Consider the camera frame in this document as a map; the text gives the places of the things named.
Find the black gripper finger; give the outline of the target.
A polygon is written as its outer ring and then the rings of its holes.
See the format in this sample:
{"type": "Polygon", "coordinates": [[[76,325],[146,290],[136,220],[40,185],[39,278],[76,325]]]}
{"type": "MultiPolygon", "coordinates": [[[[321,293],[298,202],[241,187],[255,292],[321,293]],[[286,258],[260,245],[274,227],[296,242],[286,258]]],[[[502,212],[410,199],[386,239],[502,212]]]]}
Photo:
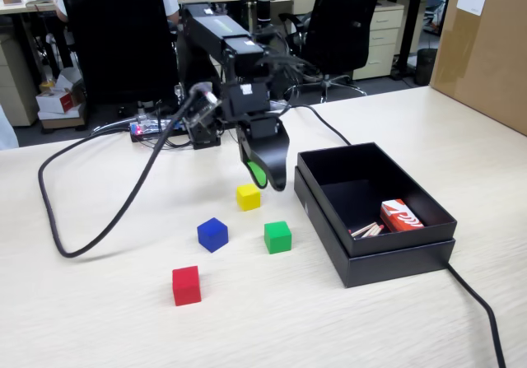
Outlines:
{"type": "Polygon", "coordinates": [[[256,177],[256,185],[265,189],[268,184],[276,191],[283,191],[287,184],[287,151],[289,137],[282,124],[276,125],[272,136],[253,138],[250,143],[250,160],[264,173],[264,178],[256,177]]]}

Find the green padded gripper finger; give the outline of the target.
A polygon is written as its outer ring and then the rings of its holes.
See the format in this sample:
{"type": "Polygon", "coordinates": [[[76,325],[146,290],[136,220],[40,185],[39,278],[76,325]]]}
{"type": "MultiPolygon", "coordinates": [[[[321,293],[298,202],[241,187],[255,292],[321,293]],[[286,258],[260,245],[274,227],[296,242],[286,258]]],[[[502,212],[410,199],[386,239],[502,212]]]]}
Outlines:
{"type": "Polygon", "coordinates": [[[250,159],[249,143],[245,136],[245,131],[241,126],[236,127],[236,136],[242,164],[249,171],[254,184],[258,188],[266,188],[268,185],[268,177],[264,170],[250,159]]]}

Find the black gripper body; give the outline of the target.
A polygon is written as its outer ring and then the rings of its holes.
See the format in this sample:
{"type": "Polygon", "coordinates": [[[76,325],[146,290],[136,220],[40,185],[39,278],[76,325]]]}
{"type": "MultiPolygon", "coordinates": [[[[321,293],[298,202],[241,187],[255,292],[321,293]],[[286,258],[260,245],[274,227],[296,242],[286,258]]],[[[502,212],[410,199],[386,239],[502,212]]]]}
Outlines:
{"type": "Polygon", "coordinates": [[[262,82],[225,84],[221,110],[225,121],[235,125],[237,137],[284,137],[282,122],[272,112],[262,82]]]}

